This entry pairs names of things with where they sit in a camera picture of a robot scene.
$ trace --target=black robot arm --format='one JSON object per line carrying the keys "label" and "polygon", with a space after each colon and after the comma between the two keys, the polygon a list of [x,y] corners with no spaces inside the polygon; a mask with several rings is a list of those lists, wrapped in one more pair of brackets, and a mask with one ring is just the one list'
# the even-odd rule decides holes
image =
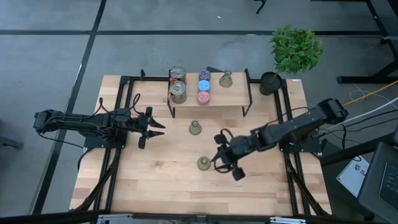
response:
{"label": "black robot arm", "polygon": [[34,128],[40,133],[58,129],[78,131],[86,137],[85,147],[124,147],[128,131],[141,133],[139,148],[145,147],[146,139],[164,134],[148,130],[148,126],[165,128],[152,117],[152,107],[145,113],[131,117],[129,108],[120,108],[109,113],[94,115],[65,114],[61,111],[45,110],[35,114]]}
{"label": "black robot arm", "polygon": [[266,124],[250,131],[250,136],[237,136],[228,142],[221,132],[215,136],[215,141],[220,146],[216,156],[212,159],[215,163],[218,159],[222,166],[215,166],[219,172],[233,171],[235,180],[242,179],[244,172],[238,167],[238,160],[254,151],[265,151],[276,146],[283,138],[289,137],[289,141],[299,144],[303,142],[309,132],[323,124],[338,124],[345,120],[348,112],[338,100],[327,99],[319,103],[308,112],[286,121],[282,124]]}

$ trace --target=wooden shelf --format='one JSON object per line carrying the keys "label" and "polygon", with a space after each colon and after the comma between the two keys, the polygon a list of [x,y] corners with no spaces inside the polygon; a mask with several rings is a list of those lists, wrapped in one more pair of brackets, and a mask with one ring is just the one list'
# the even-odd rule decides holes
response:
{"label": "wooden shelf", "polygon": [[[210,102],[205,106],[249,106],[250,97],[248,82],[244,72],[234,72],[231,77],[233,84],[224,88],[219,84],[224,73],[211,73],[210,78]],[[198,96],[198,73],[187,73],[187,100],[178,104],[170,100],[170,106],[174,108],[203,106],[199,105]]]}

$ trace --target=wooden platform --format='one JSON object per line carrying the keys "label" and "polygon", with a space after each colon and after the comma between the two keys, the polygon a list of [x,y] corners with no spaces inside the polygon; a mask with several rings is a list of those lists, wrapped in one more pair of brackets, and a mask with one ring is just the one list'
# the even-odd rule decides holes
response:
{"label": "wooden platform", "polygon": [[[120,76],[103,79],[99,96],[104,98],[107,108],[114,106],[119,79]],[[306,106],[301,81],[287,80],[287,85],[292,108]],[[241,159],[239,165],[246,178],[238,182],[231,174],[211,169],[200,171],[196,165],[199,157],[215,155],[217,145],[213,137],[221,128],[229,128],[235,136],[248,135],[249,130],[276,119],[274,96],[261,95],[258,88],[258,84],[251,84],[253,105],[245,118],[237,106],[205,106],[179,108],[173,119],[167,107],[167,82],[134,82],[132,97],[141,93],[137,109],[143,111],[146,106],[153,106],[155,119],[166,126],[165,135],[149,139],[142,150],[137,146],[140,135],[129,134],[121,154],[111,211],[291,215],[285,165],[278,147]],[[303,112],[295,110],[293,114]],[[203,129],[197,136],[188,132],[193,119],[199,120]],[[82,160],[70,208],[79,206],[93,190],[103,156],[104,149],[94,149]],[[308,189],[323,209],[330,212],[318,159],[311,154],[301,154],[301,158]],[[108,187],[104,189],[101,208]],[[302,211],[297,187],[296,193]]]}
{"label": "wooden platform", "polygon": [[[206,106],[247,106],[249,105],[248,82],[244,72],[232,73],[233,84],[224,88],[219,84],[224,73],[211,73],[210,102]],[[198,73],[187,73],[187,100],[184,103],[170,101],[171,107],[201,106],[198,103]]]}

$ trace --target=gray floor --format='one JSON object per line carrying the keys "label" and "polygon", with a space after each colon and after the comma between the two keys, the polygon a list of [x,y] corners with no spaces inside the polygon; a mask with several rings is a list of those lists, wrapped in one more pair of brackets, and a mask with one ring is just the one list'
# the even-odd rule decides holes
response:
{"label": "gray floor", "polygon": [[[398,19],[385,0],[373,1],[391,34],[398,34]],[[100,0],[29,1],[0,0],[0,29],[81,29],[91,30]],[[309,0],[268,0],[259,15],[258,2],[219,1],[127,1],[108,0],[100,30],[273,30],[292,24],[313,30],[376,30],[364,3],[310,2]],[[74,113],[90,114],[103,75],[166,75],[181,64],[189,71],[206,66],[220,69],[249,69],[252,77],[274,69],[267,36],[237,35],[102,35],[97,36],[81,84]],[[319,37],[325,53],[312,71],[285,78],[301,78],[309,106],[325,98],[349,101],[354,85],[338,85],[339,75],[367,76],[391,63],[393,56],[378,39]],[[29,213],[37,184],[47,162],[51,141],[39,138],[32,129],[37,111],[63,111],[75,81],[88,36],[0,35],[0,135],[25,142],[23,150],[0,150],[0,217]],[[358,85],[374,91],[382,85]],[[398,86],[380,94],[397,97]],[[381,106],[386,100],[371,96],[347,107],[356,116]],[[362,126],[393,118],[383,118]],[[397,122],[348,134],[348,139],[365,142],[391,132]],[[334,145],[341,141],[326,136]],[[67,141],[83,144],[83,138],[68,132]],[[76,162],[81,150],[64,146],[48,194],[44,212],[68,210],[76,179]],[[335,215],[357,217],[339,209],[332,195]]]}

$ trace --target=black pot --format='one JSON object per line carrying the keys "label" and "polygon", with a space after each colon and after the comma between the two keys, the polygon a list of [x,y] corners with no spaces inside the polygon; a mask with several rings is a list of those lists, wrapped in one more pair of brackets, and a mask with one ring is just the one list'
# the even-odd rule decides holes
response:
{"label": "black pot", "polygon": [[260,79],[260,93],[263,95],[271,95],[282,86],[282,78],[275,75],[275,72],[266,72],[262,74]]}

